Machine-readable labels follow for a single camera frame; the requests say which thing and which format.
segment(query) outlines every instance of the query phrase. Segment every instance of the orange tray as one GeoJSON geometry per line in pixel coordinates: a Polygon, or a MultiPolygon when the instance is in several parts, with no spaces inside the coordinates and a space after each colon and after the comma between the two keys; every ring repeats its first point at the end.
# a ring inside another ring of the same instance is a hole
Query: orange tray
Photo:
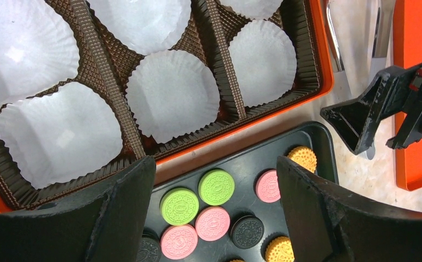
{"type": "MultiPolygon", "coordinates": [[[[326,36],[326,32],[325,32],[325,27],[324,27],[324,19],[323,19],[323,9],[322,9],[322,5],[320,3],[320,0],[309,0],[309,5],[310,5],[310,11],[312,14],[312,21],[313,21],[313,26],[314,26],[314,35],[315,35],[315,39],[316,39],[316,47],[317,47],[317,58],[318,58],[318,66],[319,68],[321,68],[321,70],[319,70],[320,74],[321,74],[321,79],[322,79],[322,83],[321,83],[321,88],[319,90],[319,92],[315,95],[310,97],[309,99],[306,99],[298,104],[294,104],[291,105],[289,107],[286,107],[280,111],[274,112],[270,115],[267,115],[265,117],[262,117],[258,120],[255,120],[254,122],[250,122],[244,126],[241,126],[239,128],[236,128],[228,133],[225,133],[223,135],[220,135],[214,139],[210,139],[208,141],[205,141],[201,144],[198,144],[196,146],[190,147],[184,151],[181,151],[179,153],[176,153],[170,157],[166,157],[163,158],[159,161],[157,161],[157,164],[161,164],[164,162],[167,162],[171,159],[177,158],[181,155],[187,154],[191,151],[194,151],[198,148],[210,145],[220,139],[223,139],[227,136],[233,135],[235,133],[241,132],[242,130],[245,130],[251,126],[254,126],[260,122],[263,122],[267,119],[270,119],[272,117],[275,117],[277,115],[283,114],[286,111],[289,111],[295,107],[298,107],[300,105],[303,105],[305,103],[308,103],[309,101],[312,101],[314,99],[317,99],[321,96],[324,96],[325,94],[327,94],[328,92],[331,91],[331,89],[333,88],[333,84],[334,84],[334,79],[333,79],[333,71],[331,68],[331,62],[330,62],[330,54],[329,54],[329,47],[328,47],[328,42],[327,42],[327,36],[326,36]]],[[[6,203],[3,201],[3,199],[0,196],[0,213],[3,212],[9,212],[11,211],[11,209],[6,205],[6,203]]]]}
{"type": "MultiPolygon", "coordinates": [[[[397,0],[394,11],[394,64],[408,68],[422,62],[422,1],[397,0]]],[[[399,130],[404,113],[395,117],[399,130]]],[[[422,187],[422,140],[396,150],[396,183],[408,191],[422,187]]]]}

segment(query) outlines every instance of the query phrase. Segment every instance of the brown plastic tray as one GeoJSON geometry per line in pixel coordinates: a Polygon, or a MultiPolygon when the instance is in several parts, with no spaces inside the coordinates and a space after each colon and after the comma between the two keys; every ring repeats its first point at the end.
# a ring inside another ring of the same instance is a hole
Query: brown plastic tray
{"type": "Polygon", "coordinates": [[[204,144],[264,116],[325,94],[333,85],[324,30],[320,27],[323,20],[318,0],[284,0],[280,9],[270,18],[294,43],[298,60],[297,74],[291,91],[271,103],[252,108],[243,105],[227,49],[229,42],[249,20],[229,11],[215,0],[191,0],[189,24],[172,49],[184,50],[197,56],[212,70],[221,97],[219,114],[214,123],[194,133],[182,135],[165,144],[157,144],[153,138],[142,135],[137,129],[135,112],[130,111],[124,97],[128,78],[144,56],[129,50],[107,30],[97,19],[97,14],[90,9],[90,0],[89,3],[85,0],[46,2],[74,31],[81,59],[76,78],[62,81],[37,96],[53,93],[59,86],[71,81],[92,88],[115,112],[124,146],[121,154],[100,170],[67,183],[56,183],[36,190],[20,175],[8,148],[0,140],[0,201],[4,202],[0,204],[0,212],[7,209],[33,209],[107,178],[145,155],[152,155],[157,160],[174,157],[188,148],[204,144]],[[317,42],[316,35],[321,36],[321,44],[317,42]],[[324,72],[320,70],[320,64],[327,66],[324,72]]]}

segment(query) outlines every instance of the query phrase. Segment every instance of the white paper cup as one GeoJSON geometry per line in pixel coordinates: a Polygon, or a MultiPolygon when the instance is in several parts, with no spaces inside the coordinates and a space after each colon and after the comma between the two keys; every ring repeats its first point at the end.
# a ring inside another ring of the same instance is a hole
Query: white paper cup
{"type": "Polygon", "coordinates": [[[36,189],[94,172],[123,147],[109,105],[78,82],[48,96],[8,104],[0,113],[0,139],[36,189]]]}
{"type": "Polygon", "coordinates": [[[282,0],[220,0],[222,5],[250,19],[269,19],[280,7],[282,0]]]}
{"type": "Polygon", "coordinates": [[[165,143],[214,122],[219,90],[213,73],[185,51],[142,60],[129,78],[126,98],[142,134],[165,143]]]}
{"type": "Polygon", "coordinates": [[[95,15],[129,49],[142,55],[170,49],[185,32],[190,0],[89,0],[95,15]]]}
{"type": "Polygon", "coordinates": [[[290,38],[272,22],[248,23],[228,50],[245,106],[272,102],[292,88],[296,52],[290,38]]]}
{"type": "Polygon", "coordinates": [[[77,75],[73,31],[42,0],[0,1],[0,107],[77,75]]]}

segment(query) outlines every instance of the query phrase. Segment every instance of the beige surface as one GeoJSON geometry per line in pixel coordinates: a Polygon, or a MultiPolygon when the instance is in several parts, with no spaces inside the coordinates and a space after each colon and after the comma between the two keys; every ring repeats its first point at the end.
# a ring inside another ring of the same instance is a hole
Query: beige surface
{"type": "MultiPolygon", "coordinates": [[[[365,0],[335,0],[331,12],[340,42],[347,77],[352,88],[363,88],[368,79],[370,45],[365,44],[367,21],[365,0]]],[[[282,133],[304,121],[316,120],[320,108],[348,98],[345,73],[335,73],[334,90],[327,96],[271,118],[236,135],[158,166],[158,174],[177,175],[282,133]]],[[[422,189],[408,192],[397,188],[394,153],[385,146],[393,136],[393,119],[383,121],[375,137],[376,157],[372,161],[349,152],[331,126],[340,185],[371,199],[422,211],[422,189]]]]}

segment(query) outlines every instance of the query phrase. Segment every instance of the round cookie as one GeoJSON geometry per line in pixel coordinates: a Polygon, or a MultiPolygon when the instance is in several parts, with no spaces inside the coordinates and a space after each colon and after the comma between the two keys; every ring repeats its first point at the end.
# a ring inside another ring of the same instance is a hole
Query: round cookie
{"type": "Polygon", "coordinates": [[[170,225],[189,223],[197,215],[199,207],[196,194],[180,187],[167,192],[160,203],[161,215],[170,225]]]}
{"type": "Polygon", "coordinates": [[[195,229],[205,241],[216,241],[223,237],[230,227],[230,216],[222,207],[211,206],[204,209],[197,217],[195,229]]]}
{"type": "Polygon", "coordinates": [[[269,170],[259,177],[256,182],[256,195],[266,203],[273,203],[280,199],[277,171],[269,170]]]}
{"type": "Polygon", "coordinates": [[[257,245],[264,235],[264,224],[255,216],[238,219],[230,231],[233,244],[240,249],[249,249],[257,245]]]}
{"type": "Polygon", "coordinates": [[[289,237],[280,236],[272,240],[266,249],[266,262],[293,262],[294,254],[289,237]]]}
{"type": "Polygon", "coordinates": [[[158,240],[149,235],[142,235],[142,241],[137,251],[136,262],[159,262],[161,247],[158,240]]]}
{"type": "Polygon", "coordinates": [[[161,251],[169,259],[184,259],[198,244],[198,235],[191,225],[171,226],[161,237],[161,251]]]}
{"type": "Polygon", "coordinates": [[[200,198],[210,206],[220,206],[232,197],[235,182],[232,176],[223,170],[207,172],[198,184],[200,198]]]}
{"type": "Polygon", "coordinates": [[[317,157],[312,149],[307,146],[298,146],[288,154],[288,158],[309,170],[315,172],[317,168],[317,157]]]}

